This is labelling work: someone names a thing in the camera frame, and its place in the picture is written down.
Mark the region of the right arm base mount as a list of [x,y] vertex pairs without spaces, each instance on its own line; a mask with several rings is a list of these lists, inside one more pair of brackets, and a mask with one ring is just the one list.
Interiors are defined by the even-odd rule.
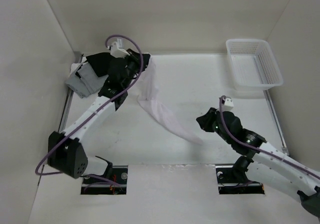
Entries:
[[249,180],[245,174],[236,174],[232,164],[215,166],[220,195],[264,195],[263,184]]

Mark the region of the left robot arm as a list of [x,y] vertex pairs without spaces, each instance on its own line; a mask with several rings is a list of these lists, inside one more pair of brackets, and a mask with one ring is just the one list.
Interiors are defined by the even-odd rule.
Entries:
[[109,56],[106,80],[87,111],[62,132],[50,134],[47,159],[50,167],[74,179],[95,175],[103,184],[112,179],[112,163],[97,155],[89,156],[86,151],[94,129],[122,106],[128,87],[148,67],[150,54],[139,54],[131,49],[127,52],[125,57]]

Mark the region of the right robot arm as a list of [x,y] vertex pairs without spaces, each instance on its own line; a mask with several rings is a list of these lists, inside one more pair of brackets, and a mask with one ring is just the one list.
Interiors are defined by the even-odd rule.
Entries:
[[215,108],[196,119],[201,129],[217,133],[240,154],[232,176],[266,184],[292,197],[315,217],[320,216],[320,173],[277,150],[264,137],[243,128],[232,112]]

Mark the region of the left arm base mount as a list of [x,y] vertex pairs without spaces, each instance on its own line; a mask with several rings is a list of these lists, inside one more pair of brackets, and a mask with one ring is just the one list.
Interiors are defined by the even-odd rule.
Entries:
[[126,195],[128,183],[128,166],[113,166],[106,176],[84,177],[81,195]]

